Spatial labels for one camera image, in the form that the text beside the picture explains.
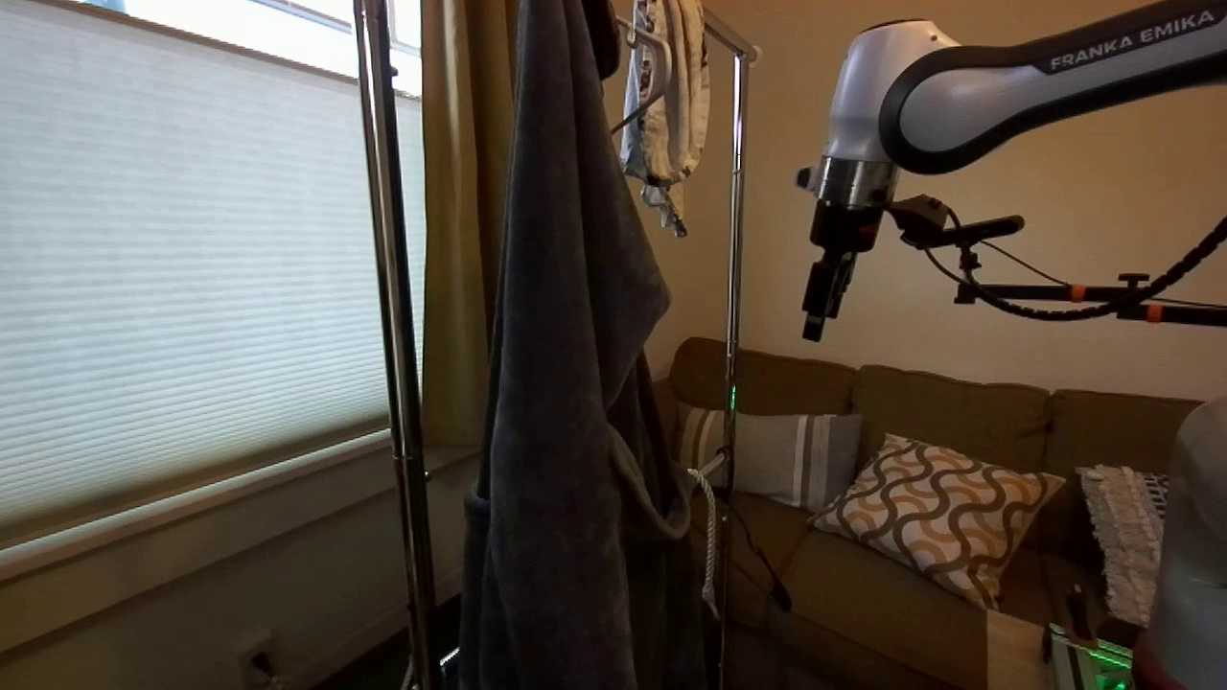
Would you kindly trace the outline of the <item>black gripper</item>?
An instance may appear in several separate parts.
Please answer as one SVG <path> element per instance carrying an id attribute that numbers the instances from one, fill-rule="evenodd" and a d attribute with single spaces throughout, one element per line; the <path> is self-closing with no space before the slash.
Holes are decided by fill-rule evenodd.
<path id="1" fill-rule="evenodd" d="M 810 270 L 805 284 L 805 340 L 824 337 L 824 322 L 841 315 L 844 292 L 855 274 L 855 257 L 868 253 L 879 239 L 882 213 L 879 209 L 860 209 L 846 213 L 832 201 L 817 205 L 810 243 L 822 251 L 822 260 Z"/>

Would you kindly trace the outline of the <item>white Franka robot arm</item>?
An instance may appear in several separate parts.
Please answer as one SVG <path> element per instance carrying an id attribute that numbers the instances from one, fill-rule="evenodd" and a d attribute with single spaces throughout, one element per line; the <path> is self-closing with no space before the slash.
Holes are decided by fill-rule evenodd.
<path id="1" fill-rule="evenodd" d="M 882 219 L 918 251 L 961 253 L 1023 225 L 1021 216 L 959 225 L 939 201 L 896 201 L 896 173 L 954 173 L 1023 130 L 1221 80 L 1224 62 L 1224 0 L 1155 0 L 1021 48 L 961 48 L 931 20 L 860 31 L 832 90 L 822 165 L 799 173 L 817 197 L 810 243 L 822 245 L 800 335 L 824 337 Z"/>

